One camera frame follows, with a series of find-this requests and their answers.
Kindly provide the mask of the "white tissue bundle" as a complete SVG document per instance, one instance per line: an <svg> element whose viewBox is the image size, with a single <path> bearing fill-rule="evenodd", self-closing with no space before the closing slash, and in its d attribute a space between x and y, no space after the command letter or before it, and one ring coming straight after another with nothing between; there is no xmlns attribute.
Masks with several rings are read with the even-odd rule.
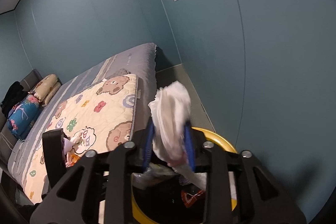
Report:
<svg viewBox="0 0 336 224"><path fill-rule="evenodd" d="M191 167L191 153L185 140L185 128L191 116L191 99L178 81L159 88L148 104L154 124L153 151L176 173L201 190L206 190L205 173L196 174Z"/></svg>

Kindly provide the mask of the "yellow rimmed black trash bin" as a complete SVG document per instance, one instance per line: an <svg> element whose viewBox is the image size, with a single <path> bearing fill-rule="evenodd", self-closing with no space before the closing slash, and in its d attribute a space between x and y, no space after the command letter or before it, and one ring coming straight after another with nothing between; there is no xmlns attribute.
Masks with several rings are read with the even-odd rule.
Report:
<svg viewBox="0 0 336 224"><path fill-rule="evenodd" d="M192 207L181 199L182 186L176 177L150 186L132 189L131 204L135 223L232 223L237 205L234 173L228 169L227 156L235 147L224 137L199 127L192 128L199 159L205 164L206 194Z"/></svg>

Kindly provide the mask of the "grey striped bed mattress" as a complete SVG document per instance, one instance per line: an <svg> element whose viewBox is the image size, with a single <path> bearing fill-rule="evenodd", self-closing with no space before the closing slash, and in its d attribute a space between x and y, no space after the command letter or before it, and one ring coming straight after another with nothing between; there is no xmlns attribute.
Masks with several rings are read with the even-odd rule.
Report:
<svg viewBox="0 0 336 224"><path fill-rule="evenodd" d="M6 124L16 143L1 165L32 202L41 199L47 176L43 133L62 129L66 153L79 158L90 149L112 151L146 127L157 90L155 54L156 45L146 43L64 84L50 74L18 103Z"/></svg>

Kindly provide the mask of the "black clothing pile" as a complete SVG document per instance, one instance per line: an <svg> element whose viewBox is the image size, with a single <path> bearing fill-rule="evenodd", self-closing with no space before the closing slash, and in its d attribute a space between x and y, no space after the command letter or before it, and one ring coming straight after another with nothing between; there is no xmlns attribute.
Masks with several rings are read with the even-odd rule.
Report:
<svg viewBox="0 0 336 224"><path fill-rule="evenodd" d="M28 92L24 90L24 87L18 81L15 81L9 87L5 98L1 102L1 110L5 118L8 118L9 113L13 109L13 107L18 103L22 102L27 95Z"/></svg>

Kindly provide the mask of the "beige folded blanket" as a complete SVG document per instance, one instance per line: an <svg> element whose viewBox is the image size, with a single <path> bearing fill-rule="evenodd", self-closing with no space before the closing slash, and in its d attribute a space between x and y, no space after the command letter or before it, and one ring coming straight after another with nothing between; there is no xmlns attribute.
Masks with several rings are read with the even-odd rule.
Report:
<svg viewBox="0 0 336 224"><path fill-rule="evenodd" d="M34 87L32 95L41 105L47 105L60 87L61 83L58 81L58 77L55 74L50 74Z"/></svg>

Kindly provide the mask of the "orange snack wrapper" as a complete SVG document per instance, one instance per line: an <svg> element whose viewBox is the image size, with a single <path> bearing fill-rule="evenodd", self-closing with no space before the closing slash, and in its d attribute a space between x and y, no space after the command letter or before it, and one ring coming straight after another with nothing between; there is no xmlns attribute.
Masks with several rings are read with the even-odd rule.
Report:
<svg viewBox="0 0 336 224"><path fill-rule="evenodd" d="M185 207L192 207L197 200L203 198L206 194L205 190L198 188L194 185L187 185L186 188L181 190L181 199Z"/></svg>

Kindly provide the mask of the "cream bear print quilt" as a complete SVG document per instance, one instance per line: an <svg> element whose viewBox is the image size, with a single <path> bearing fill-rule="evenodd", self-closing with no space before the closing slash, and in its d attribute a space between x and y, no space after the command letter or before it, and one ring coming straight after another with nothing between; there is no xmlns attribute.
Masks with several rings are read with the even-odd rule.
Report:
<svg viewBox="0 0 336 224"><path fill-rule="evenodd" d="M80 137L74 150L80 157L90 149L112 151L132 138L137 91L137 75L127 74L102 80L58 105L33 141L25 167L23 189L32 203L41 202L47 175L42 134L62 128L70 139Z"/></svg>

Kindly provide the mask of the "blue floral folded quilt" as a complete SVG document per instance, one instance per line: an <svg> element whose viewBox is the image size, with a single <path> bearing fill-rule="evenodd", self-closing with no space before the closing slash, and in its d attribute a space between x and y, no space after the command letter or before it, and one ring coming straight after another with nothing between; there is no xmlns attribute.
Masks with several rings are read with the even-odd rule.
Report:
<svg viewBox="0 0 336 224"><path fill-rule="evenodd" d="M41 110L40 102L29 94L10 112L7 127L17 139L26 139Z"/></svg>

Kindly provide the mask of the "pink cloth bundle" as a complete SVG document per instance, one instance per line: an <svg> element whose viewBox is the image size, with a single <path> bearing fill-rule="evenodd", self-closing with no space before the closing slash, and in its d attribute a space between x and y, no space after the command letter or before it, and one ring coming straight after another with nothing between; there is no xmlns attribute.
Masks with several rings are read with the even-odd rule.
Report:
<svg viewBox="0 0 336 224"><path fill-rule="evenodd" d="M80 156L76 155L74 152L75 146L78 145L80 137L73 137L72 139L68 139L67 137L63 138L63 154L65 156L65 164L66 167L74 166L80 159Z"/></svg>

